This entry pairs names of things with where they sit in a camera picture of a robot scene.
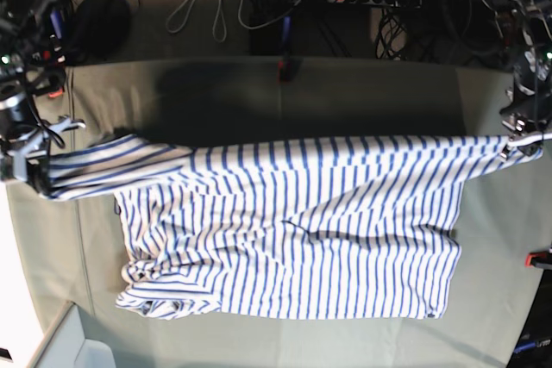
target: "white cable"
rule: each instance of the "white cable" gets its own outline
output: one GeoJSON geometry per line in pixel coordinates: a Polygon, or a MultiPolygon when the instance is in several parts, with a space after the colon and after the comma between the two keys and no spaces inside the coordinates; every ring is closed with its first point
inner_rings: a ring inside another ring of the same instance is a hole
{"type": "MultiPolygon", "coordinates": [[[[185,26],[186,24],[188,23],[188,19],[190,18],[190,13],[191,13],[191,9],[193,8],[193,6],[196,4],[196,0],[184,0],[184,2],[182,2],[180,4],[180,6],[178,6],[178,8],[176,8],[172,13],[171,15],[169,15],[165,21],[165,28],[166,28],[166,31],[169,33],[169,34],[177,34],[178,32],[180,32],[185,26]],[[184,16],[184,20],[182,21],[182,23],[180,23],[176,28],[172,28],[171,27],[171,22],[173,20],[173,18],[186,6],[188,5],[188,10],[186,11],[186,14],[184,16]]],[[[218,0],[218,7],[216,8],[216,15],[215,15],[215,21],[213,22],[213,39],[215,39],[215,41],[219,42],[219,43],[223,43],[225,40],[226,40],[226,37],[227,37],[227,34],[228,34],[228,30],[226,29],[226,20],[224,19],[224,13],[223,13],[223,0],[218,0]],[[220,22],[220,25],[221,25],[221,28],[223,30],[223,37],[222,38],[219,38],[216,36],[216,28],[217,26],[219,25],[219,22],[220,22]]]]}
{"type": "MultiPolygon", "coordinates": [[[[297,0],[291,9],[287,10],[284,14],[276,17],[275,19],[272,19],[269,22],[263,23],[262,25],[251,27],[251,26],[246,25],[242,20],[243,0],[240,0],[240,6],[238,7],[238,21],[240,22],[240,24],[245,29],[248,29],[248,30],[256,30],[256,29],[266,28],[267,26],[270,26],[273,23],[275,23],[275,22],[277,22],[281,19],[284,19],[286,16],[288,16],[300,2],[301,2],[301,0],[297,0]]],[[[167,19],[165,21],[165,28],[166,28],[166,31],[169,34],[177,34],[178,32],[180,32],[186,26],[186,24],[188,23],[188,19],[190,18],[191,9],[193,8],[193,6],[195,4],[196,4],[196,0],[184,0],[184,2],[182,2],[180,4],[180,6],[178,6],[178,8],[176,8],[171,13],[171,15],[169,15],[167,17],[167,19]],[[171,27],[171,22],[172,22],[173,18],[186,6],[188,6],[188,10],[185,13],[184,20],[176,28],[172,28],[171,27]]],[[[226,28],[226,19],[224,18],[223,0],[218,0],[218,6],[216,8],[216,14],[215,14],[215,21],[213,22],[213,39],[215,39],[215,41],[217,41],[219,43],[223,43],[223,42],[226,41],[227,35],[228,35],[228,30],[226,28]],[[218,38],[216,36],[216,28],[219,26],[219,22],[220,22],[221,29],[223,31],[223,37],[222,38],[218,38]]]]}
{"type": "Polygon", "coordinates": [[[523,137],[512,138],[508,142],[508,147],[525,147],[534,144],[539,141],[552,140],[552,133],[531,133],[524,135],[523,137]]]}

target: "blue object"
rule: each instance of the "blue object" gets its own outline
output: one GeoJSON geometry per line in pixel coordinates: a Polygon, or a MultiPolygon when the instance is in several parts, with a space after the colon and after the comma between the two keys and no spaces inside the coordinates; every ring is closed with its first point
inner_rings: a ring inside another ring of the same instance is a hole
{"type": "Polygon", "coordinates": [[[527,351],[529,349],[533,349],[535,347],[536,347],[536,342],[531,341],[531,342],[516,346],[514,348],[514,353],[520,353],[520,352],[523,352],[523,351],[527,351]]]}
{"type": "Polygon", "coordinates": [[[52,22],[53,31],[58,39],[63,39],[63,19],[61,13],[58,10],[54,10],[50,14],[50,21],[52,22]]]}

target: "red clamp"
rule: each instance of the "red clamp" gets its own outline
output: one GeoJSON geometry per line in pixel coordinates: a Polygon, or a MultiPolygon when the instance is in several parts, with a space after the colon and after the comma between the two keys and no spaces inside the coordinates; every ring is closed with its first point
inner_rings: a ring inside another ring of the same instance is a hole
{"type": "Polygon", "coordinates": [[[525,267],[536,267],[546,271],[552,270],[552,247],[545,252],[533,252],[525,258],[525,267]]]}
{"type": "MultiPolygon", "coordinates": [[[[52,54],[50,53],[50,51],[44,51],[44,53],[42,53],[42,58],[44,60],[49,60],[52,58],[52,54]]],[[[50,92],[48,94],[48,98],[55,99],[57,97],[61,97],[62,95],[63,95],[63,87],[59,88],[57,91],[50,92]]]]}
{"type": "Polygon", "coordinates": [[[535,253],[529,253],[527,257],[525,258],[525,267],[532,267],[533,264],[531,263],[533,259],[539,258],[539,259],[546,259],[546,257],[549,255],[548,252],[535,252],[535,253]]]}
{"type": "Polygon", "coordinates": [[[298,58],[290,58],[284,55],[278,62],[278,81],[281,84],[291,82],[299,72],[303,61],[298,58]]]}

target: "gray table surface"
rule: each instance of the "gray table surface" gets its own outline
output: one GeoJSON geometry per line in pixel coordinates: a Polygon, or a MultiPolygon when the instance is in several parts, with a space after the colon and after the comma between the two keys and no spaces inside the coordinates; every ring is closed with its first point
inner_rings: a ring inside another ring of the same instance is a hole
{"type": "MultiPolygon", "coordinates": [[[[188,59],[74,71],[76,147],[118,128],[191,146],[344,134],[502,134],[511,77],[352,59],[305,59],[288,85],[275,59],[188,59]]],[[[67,96],[41,100],[68,111],[67,96]]],[[[441,320],[275,321],[210,314],[155,321],[116,309],[126,253],[113,198],[41,200],[9,188],[22,264],[41,324],[66,300],[119,368],[500,367],[529,312],[540,271],[527,252],[552,239],[549,150],[466,185],[456,235],[463,254],[441,320]]]]}

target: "blue and white striped fabric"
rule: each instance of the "blue and white striped fabric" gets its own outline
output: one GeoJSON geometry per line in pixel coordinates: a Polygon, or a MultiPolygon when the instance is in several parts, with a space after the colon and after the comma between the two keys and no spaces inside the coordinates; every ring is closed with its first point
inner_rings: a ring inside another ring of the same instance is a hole
{"type": "Polygon", "coordinates": [[[463,183],[537,158],[508,138],[174,147],[127,136],[52,159],[53,199],[115,193],[130,261],[117,305],[173,319],[441,317],[463,183]]]}

